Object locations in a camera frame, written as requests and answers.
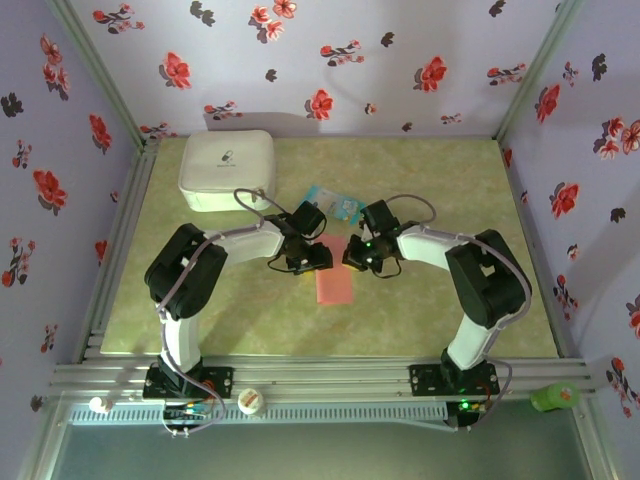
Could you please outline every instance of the green cup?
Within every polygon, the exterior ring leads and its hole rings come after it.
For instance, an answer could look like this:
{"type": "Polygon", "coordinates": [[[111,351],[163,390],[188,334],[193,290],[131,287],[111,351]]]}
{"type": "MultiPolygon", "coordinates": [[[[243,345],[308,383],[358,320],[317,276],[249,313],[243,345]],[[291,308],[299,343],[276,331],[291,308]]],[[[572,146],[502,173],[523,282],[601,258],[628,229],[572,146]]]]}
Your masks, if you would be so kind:
{"type": "Polygon", "coordinates": [[[531,394],[531,405],[539,412],[558,408],[573,408],[580,401],[580,391],[573,383],[560,382],[536,390],[531,394]]]}

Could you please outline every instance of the pink block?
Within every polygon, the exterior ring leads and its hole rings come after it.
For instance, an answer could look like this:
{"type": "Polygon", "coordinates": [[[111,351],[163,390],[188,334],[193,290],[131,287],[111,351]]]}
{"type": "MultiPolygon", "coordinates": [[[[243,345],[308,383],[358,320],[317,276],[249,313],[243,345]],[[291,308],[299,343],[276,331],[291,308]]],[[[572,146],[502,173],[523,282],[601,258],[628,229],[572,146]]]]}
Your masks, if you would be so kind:
{"type": "Polygon", "coordinates": [[[317,242],[329,247],[333,268],[316,270],[316,298],[320,305],[345,305],[353,303],[351,270],[342,265],[342,255],[347,248],[344,237],[322,234],[317,242]]]}

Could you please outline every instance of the white storage case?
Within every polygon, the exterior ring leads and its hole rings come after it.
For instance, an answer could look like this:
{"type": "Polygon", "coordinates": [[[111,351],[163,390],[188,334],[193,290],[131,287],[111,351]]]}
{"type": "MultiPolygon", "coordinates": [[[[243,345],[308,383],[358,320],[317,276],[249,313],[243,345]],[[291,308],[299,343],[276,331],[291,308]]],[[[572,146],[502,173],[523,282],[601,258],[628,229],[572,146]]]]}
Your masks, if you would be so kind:
{"type": "MultiPolygon", "coordinates": [[[[262,130],[201,132],[187,140],[178,187],[196,212],[242,210],[233,198],[236,188],[260,190],[269,198],[276,191],[273,139],[262,130]]],[[[257,210],[269,203],[240,193],[240,200],[257,210]]]]}

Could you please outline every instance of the small packet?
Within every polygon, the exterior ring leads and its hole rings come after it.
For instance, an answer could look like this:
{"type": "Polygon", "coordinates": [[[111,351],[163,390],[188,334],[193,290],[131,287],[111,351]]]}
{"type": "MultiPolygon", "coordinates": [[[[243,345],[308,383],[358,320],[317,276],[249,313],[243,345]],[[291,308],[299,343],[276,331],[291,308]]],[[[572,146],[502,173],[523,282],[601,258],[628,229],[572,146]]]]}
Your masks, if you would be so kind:
{"type": "Polygon", "coordinates": [[[302,201],[308,201],[320,209],[325,215],[356,225],[360,220],[360,210],[366,205],[353,197],[333,193],[326,188],[313,185],[302,201]]]}

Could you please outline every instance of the black plastic bracket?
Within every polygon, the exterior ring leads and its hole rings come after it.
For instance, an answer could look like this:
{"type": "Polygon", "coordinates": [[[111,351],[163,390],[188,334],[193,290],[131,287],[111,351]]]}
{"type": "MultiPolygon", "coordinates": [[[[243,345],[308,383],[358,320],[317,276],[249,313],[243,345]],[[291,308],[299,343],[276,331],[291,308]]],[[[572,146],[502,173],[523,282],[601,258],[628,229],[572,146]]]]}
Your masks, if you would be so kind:
{"type": "MultiPolygon", "coordinates": [[[[233,388],[233,368],[231,367],[203,367],[200,364],[187,374],[205,383],[209,386],[213,385],[215,392],[220,397],[231,398],[231,389],[233,388]]],[[[142,390],[142,398],[150,399],[205,399],[209,394],[200,388],[194,387],[190,383],[176,382],[161,367],[150,367],[145,378],[144,389],[142,390]]]]}
{"type": "Polygon", "coordinates": [[[496,368],[487,362],[474,367],[469,381],[457,386],[445,379],[439,363],[410,365],[409,384],[414,397],[485,395],[487,388],[491,395],[500,393],[496,368]]]}

